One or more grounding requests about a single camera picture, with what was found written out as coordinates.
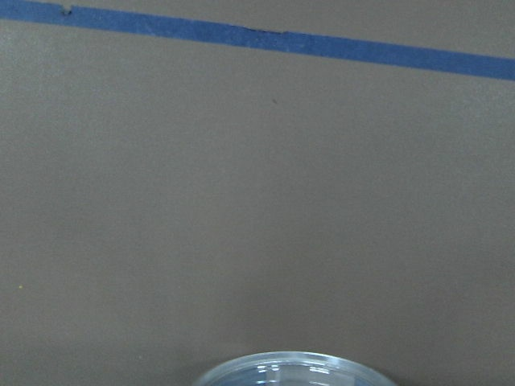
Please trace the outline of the clear tennis ball can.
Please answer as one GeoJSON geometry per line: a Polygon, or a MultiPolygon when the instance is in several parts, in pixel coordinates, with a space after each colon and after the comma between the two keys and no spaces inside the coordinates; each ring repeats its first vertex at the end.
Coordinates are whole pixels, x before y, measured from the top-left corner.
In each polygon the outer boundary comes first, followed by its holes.
{"type": "Polygon", "coordinates": [[[231,359],[205,372],[199,386],[367,385],[395,386],[363,364],[306,351],[273,351],[231,359]]]}

